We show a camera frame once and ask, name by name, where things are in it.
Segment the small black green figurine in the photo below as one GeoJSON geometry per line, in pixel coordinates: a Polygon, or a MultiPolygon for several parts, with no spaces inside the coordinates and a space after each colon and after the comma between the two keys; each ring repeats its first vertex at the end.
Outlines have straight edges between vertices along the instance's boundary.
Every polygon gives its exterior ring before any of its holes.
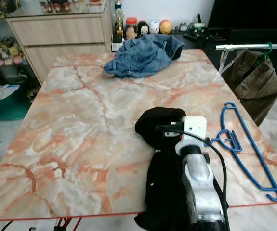
{"type": "Polygon", "coordinates": [[[194,21],[189,26],[190,34],[195,37],[200,37],[206,29],[206,24],[202,22],[201,16],[198,13],[194,18],[194,21]]]}

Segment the beige wooden cabinet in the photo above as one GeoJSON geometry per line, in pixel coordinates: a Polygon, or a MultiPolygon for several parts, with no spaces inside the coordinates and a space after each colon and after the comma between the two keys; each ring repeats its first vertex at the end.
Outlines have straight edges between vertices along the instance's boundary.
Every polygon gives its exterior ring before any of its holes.
{"type": "Polygon", "coordinates": [[[111,52],[112,13],[8,18],[29,64],[43,83],[59,56],[111,52]]]}

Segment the white egg figurine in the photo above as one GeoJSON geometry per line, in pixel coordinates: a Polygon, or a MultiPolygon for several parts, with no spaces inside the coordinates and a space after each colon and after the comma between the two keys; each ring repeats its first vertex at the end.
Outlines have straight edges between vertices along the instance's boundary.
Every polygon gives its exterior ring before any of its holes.
{"type": "Polygon", "coordinates": [[[149,33],[158,34],[160,33],[160,22],[156,20],[152,20],[149,22],[149,33]]]}

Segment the blue denim jacket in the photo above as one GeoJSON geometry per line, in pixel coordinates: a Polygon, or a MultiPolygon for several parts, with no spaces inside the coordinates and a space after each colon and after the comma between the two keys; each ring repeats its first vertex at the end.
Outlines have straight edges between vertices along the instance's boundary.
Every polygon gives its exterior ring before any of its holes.
{"type": "Polygon", "coordinates": [[[103,70],[119,78],[145,78],[169,67],[182,55],[184,42],[166,34],[126,40],[103,70]]]}

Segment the black round figurine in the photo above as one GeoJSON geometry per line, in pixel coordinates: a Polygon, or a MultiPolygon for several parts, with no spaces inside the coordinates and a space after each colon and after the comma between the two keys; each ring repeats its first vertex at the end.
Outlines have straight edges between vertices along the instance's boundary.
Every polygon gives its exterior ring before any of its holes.
{"type": "Polygon", "coordinates": [[[146,21],[140,21],[137,24],[137,38],[150,34],[149,24],[146,21]]]}

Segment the black television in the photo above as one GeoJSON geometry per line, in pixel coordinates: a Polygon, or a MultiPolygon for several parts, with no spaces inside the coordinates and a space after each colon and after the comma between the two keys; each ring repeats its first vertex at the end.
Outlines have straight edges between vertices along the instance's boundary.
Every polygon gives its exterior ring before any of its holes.
{"type": "Polygon", "coordinates": [[[211,28],[277,29],[277,0],[214,0],[211,28]]]}

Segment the green storage basket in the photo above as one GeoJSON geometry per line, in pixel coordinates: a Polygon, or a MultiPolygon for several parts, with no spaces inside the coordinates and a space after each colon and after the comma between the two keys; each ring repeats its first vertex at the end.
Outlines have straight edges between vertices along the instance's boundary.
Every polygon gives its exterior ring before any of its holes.
{"type": "Polygon", "coordinates": [[[0,121],[16,121],[26,115],[20,101],[19,84],[0,85],[0,121]]]}

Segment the brown trousers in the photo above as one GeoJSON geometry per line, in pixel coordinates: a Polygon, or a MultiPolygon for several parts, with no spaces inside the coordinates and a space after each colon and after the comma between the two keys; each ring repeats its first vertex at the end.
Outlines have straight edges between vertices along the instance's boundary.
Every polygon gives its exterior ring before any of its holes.
{"type": "Polygon", "coordinates": [[[277,74],[264,53],[242,50],[223,78],[256,125],[261,125],[277,99],[277,74]]]}

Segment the black knit garment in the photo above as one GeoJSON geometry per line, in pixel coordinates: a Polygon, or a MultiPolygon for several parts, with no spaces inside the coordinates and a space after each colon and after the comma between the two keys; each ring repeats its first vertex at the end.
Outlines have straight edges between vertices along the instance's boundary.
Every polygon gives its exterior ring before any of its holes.
{"type": "Polygon", "coordinates": [[[155,152],[145,182],[145,211],[136,224],[147,231],[195,231],[187,209],[186,189],[182,183],[182,159],[175,146],[179,136],[166,137],[157,126],[181,121],[182,109],[156,106],[136,121],[135,131],[155,152]]]}

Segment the blue plastic hanger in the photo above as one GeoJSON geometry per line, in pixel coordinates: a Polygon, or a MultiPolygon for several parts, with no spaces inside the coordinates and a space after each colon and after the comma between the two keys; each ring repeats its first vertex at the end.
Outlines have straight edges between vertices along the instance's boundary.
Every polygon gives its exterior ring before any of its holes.
{"type": "Polygon", "coordinates": [[[214,142],[219,143],[224,149],[228,150],[232,156],[235,158],[235,161],[239,165],[240,169],[246,174],[248,179],[250,179],[259,190],[267,192],[266,197],[270,199],[272,202],[277,203],[277,183],[271,174],[271,171],[262,156],[262,153],[259,150],[259,147],[255,143],[252,134],[249,132],[248,126],[244,122],[242,115],[240,114],[239,108],[233,102],[226,102],[224,104],[224,108],[222,108],[220,115],[220,127],[221,130],[217,133],[217,136],[213,139],[208,138],[207,143],[213,144],[214,142]],[[255,151],[256,157],[259,159],[260,164],[263,167],[266,176],[268,177],[269,182],[271,183],[270,187],[265,187],[259,183],[259,181],[250,173],[248,168],[244,165],[242,160],[239,158],[239,153],[243,150],[240,145],[239,138],[237,133],[234,130],[227,129],[225,126],[225,114],[228,110],[233,110],[237,115],[237,118],[240,121],[240,125],[242,126],[246,136],[248,137],[249,143],[252,145],[253,151],[255,151]]]}

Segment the gold trophy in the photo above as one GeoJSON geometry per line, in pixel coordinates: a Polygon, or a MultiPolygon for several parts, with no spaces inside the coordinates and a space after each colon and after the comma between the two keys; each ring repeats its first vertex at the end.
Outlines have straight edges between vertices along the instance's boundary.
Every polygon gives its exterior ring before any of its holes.
{"type": "Polygon", "coordinates": [[[114,9],[115,9],[115,29],[114,35],[112,37],[112,51],[117,52],[121,45],[124,42],[124,15],[122,11],[122,4],[121,0],[115,0],[114,2],[114,9]]]}

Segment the green hanger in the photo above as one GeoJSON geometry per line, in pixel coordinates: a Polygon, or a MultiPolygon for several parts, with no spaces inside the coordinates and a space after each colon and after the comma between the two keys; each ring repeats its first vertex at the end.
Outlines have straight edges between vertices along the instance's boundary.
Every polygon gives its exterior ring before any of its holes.
{"type": "Polygon", "coordinates": [[[263,52],[259,57],[261,57],[263,59],[263,61],[266,61],[268,59],[268,55],[270,55],[270,53],[272,53],[273,51],[273,44],[268,42],[267,43],[268,48],[266,52],[263,52]]]}

